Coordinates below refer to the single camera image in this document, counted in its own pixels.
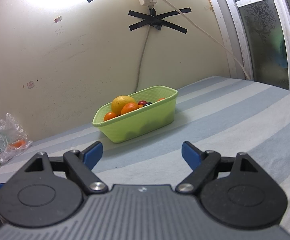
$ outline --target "electrical cable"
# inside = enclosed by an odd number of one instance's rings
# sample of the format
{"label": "electrical cable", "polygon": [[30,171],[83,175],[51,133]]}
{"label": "electrical cable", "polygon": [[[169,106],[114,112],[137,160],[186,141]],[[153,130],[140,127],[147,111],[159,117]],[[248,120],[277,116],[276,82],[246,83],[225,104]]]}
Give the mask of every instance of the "electrical cable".
{"label": "electrical cable", "polygon": [[229,54],[231,54],[234,58],[234,60],[236,60],[236,62],[240,65],[240,67],[242,68],[242,70],[244,71],[246,77],[248,80],[251,80],[250,76],[247,74],[246,69],[244,68],[244,66],[239,62],[239,60],[234,56],[234,54],[232,52],[230,52],[223,44],[221,44],[217,39],[215,39],[214,37],[212,37],[210,34],[208,34],[206,31],[204,31],[201,27],[199,27],[198,25],[196,25],[191,19],[189,19],[184,13],[182,13],[177,7],[175,7],[174,5],[172,5],[170,2],[168,2],[167,0],[162,0],[165,3],[167,3],[170,7],[172,7],[174,10],[176,10],[179,14],[181,14],[186,20],[189,21],[190,24],[192,24],[195,28],[197,28],[198,30],[200,30],[202,33],[204,33],[207,37],[209,37],[212,41],[216,42],[217,44],[221,45],[223,47],[223,49],[225,49]]}
{"label": "electrical cable", "polygon": [[146,32],[146,38],[145,38],[145,42],[144,42],[144,45],[143,45],[142,54],[141,54],[140,60],[139,60],[138,73],[137,73],[137,81],[136,81],[136,86],[135,86],[134,93],[137,92],[138,85],[139,85],[140,69],[141,69],[141,66],[142,66],[143,56],[144,56],[144,52],[145,52],[145,48],[146,48],[146,44],[147,44],[147,40],[148,40],[148,36],[149,36],[150,27],[151,26],[148,25],[147,32]]}

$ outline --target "plastic bag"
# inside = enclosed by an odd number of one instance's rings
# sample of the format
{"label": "plastic bag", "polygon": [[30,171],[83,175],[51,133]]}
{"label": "plastic bag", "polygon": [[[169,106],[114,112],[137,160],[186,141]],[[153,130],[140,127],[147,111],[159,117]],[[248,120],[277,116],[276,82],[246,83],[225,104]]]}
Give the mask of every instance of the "plastic bag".
{"label": "plastic bag", "polygon": [[6,114],[6,120],[0,119],[0,166],[23,153],[31,144],[32,141],[27,141],[27,134],[11,114]]}

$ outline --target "fruit basket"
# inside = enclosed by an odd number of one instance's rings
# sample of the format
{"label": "fruit basket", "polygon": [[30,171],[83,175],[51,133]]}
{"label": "fruit basket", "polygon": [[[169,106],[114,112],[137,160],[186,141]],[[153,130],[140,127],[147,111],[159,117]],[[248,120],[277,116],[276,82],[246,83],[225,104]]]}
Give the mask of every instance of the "fruit basket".
{"label": "fruit basket", "polygon": [[103,122],[105,114],[111,110],[111,103],[108,103],[95,114],[93,126],[114,143],[127,141],[173,122],[177,95],[177,90],[164,86],[141,90],[130,96],[137,102],[154,103]]}

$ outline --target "cream wall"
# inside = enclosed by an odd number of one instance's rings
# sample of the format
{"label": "cream wall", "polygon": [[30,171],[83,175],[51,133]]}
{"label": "cream wall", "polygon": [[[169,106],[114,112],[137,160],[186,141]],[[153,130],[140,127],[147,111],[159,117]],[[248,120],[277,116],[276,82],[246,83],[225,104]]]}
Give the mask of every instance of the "cream wall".
{"label": "cream wall", "polygon": [[[129,10],[138,0],[0,0],[0,114],[12,113],[33,140],[91,122],[117,95],[133,93],[146,27]],[[208,0],[169,0],[221,41]],[[172,9],[158,1],[158,14]],[[62,16],[62,21],[54,19]],[[181,16],[166,20],[187,34],[151,30],[139,88],[180,88],[212,75],[229,77],[225,52]],[[35,87],[27,88],[33,81]]]}

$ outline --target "bed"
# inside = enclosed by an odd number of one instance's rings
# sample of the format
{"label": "bed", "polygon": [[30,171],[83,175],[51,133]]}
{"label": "bed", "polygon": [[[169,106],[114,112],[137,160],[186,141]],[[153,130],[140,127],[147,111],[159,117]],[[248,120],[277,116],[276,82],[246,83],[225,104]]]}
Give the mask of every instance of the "bed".
{"label": "bed", "polygon": [[99,140],[104,154],[93,172],[109,186],[175,186],[191,172],[181,157],[181,145],[187,140],[223,156],[248,152],[285,190],[289,206],[281,226],[290,233],[290,91],[218,76],[178,91],[175,121],[170,125],[120,144],[91,124],[83,125],[35,142],[0,168],[0,183],[37,151],[60,156]]}

